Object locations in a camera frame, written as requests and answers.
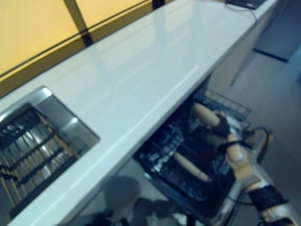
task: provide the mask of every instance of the white countertop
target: white countertop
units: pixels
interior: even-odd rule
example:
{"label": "white countertop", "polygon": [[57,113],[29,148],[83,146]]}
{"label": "white countertop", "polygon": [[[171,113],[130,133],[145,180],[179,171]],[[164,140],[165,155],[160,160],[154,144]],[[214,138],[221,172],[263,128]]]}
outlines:
{"label": "white countertop", "polygon": [[[267,0],[257,18],[276,3]],[[0,111],[44,85],[97,143],[10,225],[56,225],[114,174],[235,44],[254,18],[218,0],[176,0],[0,99]]]}

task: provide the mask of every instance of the floor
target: floor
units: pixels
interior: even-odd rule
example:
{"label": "floor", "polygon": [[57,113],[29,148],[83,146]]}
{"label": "floor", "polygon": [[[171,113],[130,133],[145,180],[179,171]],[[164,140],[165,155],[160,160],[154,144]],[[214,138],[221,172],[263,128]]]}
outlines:
{"label": "floor", "polygon": [[280,0],[256,49],[290,59],[301,43],[301,1]]}
{"label": "floor", "polygon": [[[277,188],[301,210],[301,46],[288,63],[252,53],[225,95],[252,109],[253,126],[272,130],[263,167]],[[255,226],[257,212],[242,206],[233,226]]]}

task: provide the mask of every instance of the glass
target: glass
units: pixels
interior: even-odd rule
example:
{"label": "glass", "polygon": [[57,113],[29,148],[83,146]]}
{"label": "glass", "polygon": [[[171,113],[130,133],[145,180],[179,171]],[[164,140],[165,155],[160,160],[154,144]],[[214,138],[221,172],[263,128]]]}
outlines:
{"label": "glass", "polygon": [[76,0],[86,26],[103,21],[127,8],[137,5],[142,0]]}
{"label": "glass", "polygon": [[0,0],[0,74],[76,33],[63,0]]}

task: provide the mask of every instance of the black cable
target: black cable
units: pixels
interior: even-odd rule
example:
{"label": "black cable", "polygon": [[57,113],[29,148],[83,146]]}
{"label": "black cable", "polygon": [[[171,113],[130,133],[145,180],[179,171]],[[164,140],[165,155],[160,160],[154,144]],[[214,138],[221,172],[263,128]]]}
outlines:
{"label": "black cable", "polygon": [[[263,150],[266,150],[268,148],[268,145],[269,145],[269,142],[270,142],[271,132],[268,131],[268,129],[266,129],[265,127],[256,127],[252,131],[250,131],[250,134],[255,134],[256,130],[262,130],[262,131],[264,131],[266,133],[267,139],[266,139],[266,142],[265,142],[265,144],[263,146]],[[218,173],[220,167],[221,166],[218,167],[217,172],[215,172],[215,173],[217,175],[217,185],[218,185],[218,188],[221,191],[221,193],[223,195],[225,195],[226,198],[230,199],[231,201],[235,202],[236,204],[245,205],[245,206],[254,206],[254,204],[251,203],[251,202],[241,202],[239,200],[236,200],[236,199],[230,197],[228,194],[224,193],[224,191],[222,190],[222,185],[221,185],[221,175]]]}
{"label": "black cable", "polygon": [[217,173],[217,186],[219,188],[219,190],[221,191],[222,195],[224,195],[226,198],[228,198],[229,200],[231,200],[232,202],[238,204],[238,205],[244,205],[244,206],[254,206],[254,204],[252,202],[242,202],[239,201],[237,199],[232,198],[231,196],[229,196],[228,194],[226,194],[223,189],[222,189],[222,185],[221,185],[221,176],[219,173]]}
{"label": "black cable", "polygon": [[246,9],[232,8],[232,7],[229,6],[228,3],[225,3],[225,6],[226,6],[227,8],[229,8],[229,9],[231,9],[231,10],[233,10],[233,11],[237,11],[237,12],[247,12],[247,11],[251,12],[251,14],[252,14],[252,16],[253,16],[253,18],[254,18],[254,21],[255,21],[253,28],[256,27],[256,25],[257,25],[257,23],[258,23],[258,19],[257,19],[256,15],[255,15],[255,13],[254,13],[254,11],[253,11],[252,9],[250,9],[250,8],[246,8]]}

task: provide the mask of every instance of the dish rack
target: dish rack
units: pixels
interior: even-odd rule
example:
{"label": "dish rack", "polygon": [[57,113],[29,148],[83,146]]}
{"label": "dish rack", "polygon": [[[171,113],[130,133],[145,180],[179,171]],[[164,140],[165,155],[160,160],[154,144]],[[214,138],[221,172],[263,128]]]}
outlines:
{"label": "dish rack", "polygon": [[1,121],[0,140],[0,180],[12,206],[11,218],[79,157],[30,104]]}
{"label": "dish rack", "polygon": [[[213,111],[223,111],[236,118],[244,128],[251,110],[208,89],[198,89],[146,141],[135,157],[148,179],[170,199],[184,209],[194,209],[200,215],[213,217],[225,199],[221,194],[217,174],[227,194],[235,179],[218,147],[225,139],[211,132],[200,122],[193,110],[195,102]],[[206,173],[211,182],[204,182],[186,171],[173,157],[178,152]]]}

